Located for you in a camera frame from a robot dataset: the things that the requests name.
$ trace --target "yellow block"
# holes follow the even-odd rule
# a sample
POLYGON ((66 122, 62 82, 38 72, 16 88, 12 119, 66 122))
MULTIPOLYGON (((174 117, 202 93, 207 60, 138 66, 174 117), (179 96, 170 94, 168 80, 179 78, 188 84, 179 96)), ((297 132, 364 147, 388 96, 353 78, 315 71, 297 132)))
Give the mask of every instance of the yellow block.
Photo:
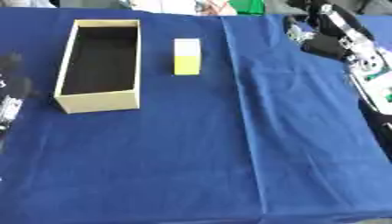
POLYGON ((174 39, 174 74, 198 75, 200 73, 201 50, 198 38, 174 39))

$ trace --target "box rim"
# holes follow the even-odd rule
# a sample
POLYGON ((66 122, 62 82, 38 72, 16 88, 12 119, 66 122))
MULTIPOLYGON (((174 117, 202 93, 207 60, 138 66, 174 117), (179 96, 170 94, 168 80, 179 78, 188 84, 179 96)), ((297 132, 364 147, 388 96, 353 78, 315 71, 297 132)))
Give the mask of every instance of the box rim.
POLYGON ((139 79, 140 77, 140 58, 141 58, 141 34, 140 34, 140 19, 75 19, 73 21, 73 27, 70 31, 70 35, 68 41, 66 42, 66 50, 64 52, 63 59, 61 61, 61 66, 59 70, 58 79, 56 81, 56 87, 54 90, 54 98, 58 97, 68 97, 68 96, 76 96, 76 95, 96 95, 96 94, 107 94, 107 93, 118 93, 118 92, 136 92, 140 88, 139 79), (94 25, 94 26, 85 26, 81 23, 104 23, 105 25, 94 25), (87 93, 87 94, 62 94, 62 89, 64 87, 64 82, 67 76, 69 60, 72 55, 72 51, 74 49, 74 41, 76 40, 76 35, 78 33, 79 28, 81 27, 137 27, 137 47, 136 47, 136 69, 134 76, 135 86, 131 89, 121 90, 121 91, 109 91, 109 92, 99 92, 99 93, 87 93))

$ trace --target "blue cloth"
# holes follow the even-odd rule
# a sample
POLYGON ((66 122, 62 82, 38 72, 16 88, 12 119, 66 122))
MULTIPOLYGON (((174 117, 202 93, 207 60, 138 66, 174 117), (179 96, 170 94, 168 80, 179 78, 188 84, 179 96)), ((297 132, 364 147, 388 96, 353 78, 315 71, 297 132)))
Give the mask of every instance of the blue cloth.
MULTIPOLYGON (((392 216, 391 165, 338 62, 307 55, 279 16, 0 9, 0 53, 24 55, 29 100, 0 157, 2 223, 337 223, 392 216), (75 18, 142 20, 142 108, 51 104, 75 18), (172 41, 200 38, 200 76, 172 41)), ((387 44, 391 18, 364 20, 387 44)))
MULTIPOLYGON (((392 216, 392 167, 344 67, 300 52, 279 16, 224 21, 265 223, 392 216)), ((390 46, 390 17, 363 22, 390 46)))

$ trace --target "beige box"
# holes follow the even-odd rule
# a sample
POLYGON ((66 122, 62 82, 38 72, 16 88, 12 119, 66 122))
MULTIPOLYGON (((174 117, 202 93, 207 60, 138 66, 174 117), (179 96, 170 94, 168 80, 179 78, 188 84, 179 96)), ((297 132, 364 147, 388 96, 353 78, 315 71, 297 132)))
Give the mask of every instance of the beige box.
POLYGON ((75 20, 54 98, 68 113, 140 108, 139 20, 75 20))

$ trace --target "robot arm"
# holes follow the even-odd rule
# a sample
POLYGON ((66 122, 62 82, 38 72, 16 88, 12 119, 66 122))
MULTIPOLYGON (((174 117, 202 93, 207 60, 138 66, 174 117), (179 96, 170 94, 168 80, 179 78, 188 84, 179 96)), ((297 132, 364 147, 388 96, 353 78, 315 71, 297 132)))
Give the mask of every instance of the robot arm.
POLYGON ((11 75, 20 60, 20 55, 15 53, 0 57, 0 152, 4 150, 6 133, 32 91, 30 79, 11 75))
POLYGON ((392 52, 377 46, 370 31, 338 5, 326 0, 289 0, 288 4, 308 13, 284 18, 289 38, 306 53, 345 63, 367 105, 375 113, 392 116, 392 52), (299 22, 315 31, 303 31, 299 22))

